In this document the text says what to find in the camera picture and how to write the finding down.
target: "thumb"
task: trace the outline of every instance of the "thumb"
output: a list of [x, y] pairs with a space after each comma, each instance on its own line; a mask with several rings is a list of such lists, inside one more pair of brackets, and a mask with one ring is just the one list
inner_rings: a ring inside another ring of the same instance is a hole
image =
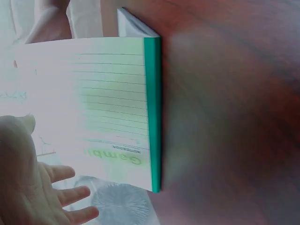
[[35, 120], [34, 116], [31, 115], [31, 114], [28, 114], [26, 116], [17, 117], [17, 118], [26, 127], [26, 129], [28, 130], [28, 132], [30, 134], [32, 134], [33, 131], [34, 131], [34, 128], [36, 126], [36, 120]]

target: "wooden table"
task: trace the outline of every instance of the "wooden table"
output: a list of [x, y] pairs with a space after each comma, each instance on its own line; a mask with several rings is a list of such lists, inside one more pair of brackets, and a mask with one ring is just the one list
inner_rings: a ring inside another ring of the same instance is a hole
[[300, 224], [300, 2], [102, 0], [163, 37], [162, 225]]

